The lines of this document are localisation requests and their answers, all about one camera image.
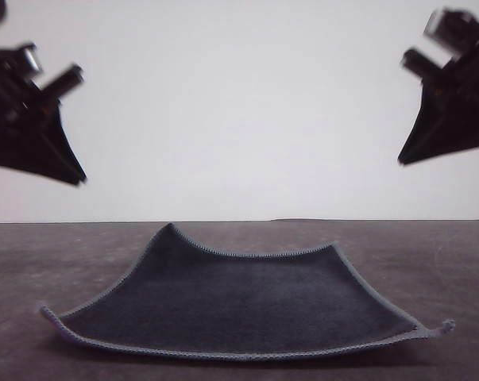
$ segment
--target gray table surface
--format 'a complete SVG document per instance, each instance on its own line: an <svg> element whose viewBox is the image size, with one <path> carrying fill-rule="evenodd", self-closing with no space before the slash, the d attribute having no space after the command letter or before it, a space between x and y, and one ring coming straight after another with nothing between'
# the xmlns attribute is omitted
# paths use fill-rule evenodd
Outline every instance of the gray table surface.
<svg viewBox="0 0 479 381"><path fill-rule="evenodd" d="M479 221L181 222L188 236L235 252L336 242L377 291L431 328L409 341L328 359L238 364L78 347L38 313L61 313L106 289L163 222L0 224L0 380L479 380Z"/></svg>

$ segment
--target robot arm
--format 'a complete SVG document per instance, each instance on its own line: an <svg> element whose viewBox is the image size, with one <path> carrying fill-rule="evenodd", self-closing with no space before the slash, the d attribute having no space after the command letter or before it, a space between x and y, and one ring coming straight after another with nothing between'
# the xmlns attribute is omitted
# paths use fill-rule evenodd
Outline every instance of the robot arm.
<svg viewBox="0 0 479 381"><path fill-rule="evenodd" d="M78 185L86 175L61 126L59 99L83 81L82 70L73 65L40 89L35 48L0 49L0 166Z"/></svg>
<svg viewBox="0 0 479 381"><path fill-rule="evenodd" d="M454 56L440 68L412 48L402 64L421 78L421 110L398 160L410 164L479 147L479 21L464 11L439 10L424 34Z"/></svg>

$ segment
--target microfiber towel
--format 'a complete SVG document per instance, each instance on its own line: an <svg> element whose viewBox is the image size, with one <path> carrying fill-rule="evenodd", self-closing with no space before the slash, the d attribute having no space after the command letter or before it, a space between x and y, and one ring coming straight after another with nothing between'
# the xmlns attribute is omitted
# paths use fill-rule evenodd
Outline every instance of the microfiber towel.
<svg viewBox="0 0 479 381"><path fill-rule="evenodd" d="M219 360L332 356L438 337L381 297L335 244L297 252L207 248L173 224L89 302L41 313L76 344L120 352Z"/></svg>

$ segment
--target dark gray cloth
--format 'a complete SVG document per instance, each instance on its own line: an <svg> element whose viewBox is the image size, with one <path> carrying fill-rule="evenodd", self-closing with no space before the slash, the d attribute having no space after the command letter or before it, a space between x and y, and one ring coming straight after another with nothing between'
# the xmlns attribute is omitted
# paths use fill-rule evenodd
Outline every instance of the dark gray cloth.
<svg viewBox="0 0 479 381"><path fill-rule="evenodd" d="M56 316L64 338L121 352L290 360L436 337L382 298L332 244L237 254L206 248L173 224L106 292Z"/></svg>

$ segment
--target white wall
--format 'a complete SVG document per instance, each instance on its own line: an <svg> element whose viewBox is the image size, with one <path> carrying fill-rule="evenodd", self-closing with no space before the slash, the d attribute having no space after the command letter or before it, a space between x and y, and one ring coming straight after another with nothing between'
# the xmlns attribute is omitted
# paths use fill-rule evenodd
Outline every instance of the white wall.
<svg viewBox="0 0 479 381"><path fill-rule="evenodd" d="M479 218L479 150L401 167L419 80L400 65L442 0L10 0L83 187L0 168L0 222ZM479 0L448 0L479 16Z"/></svg>

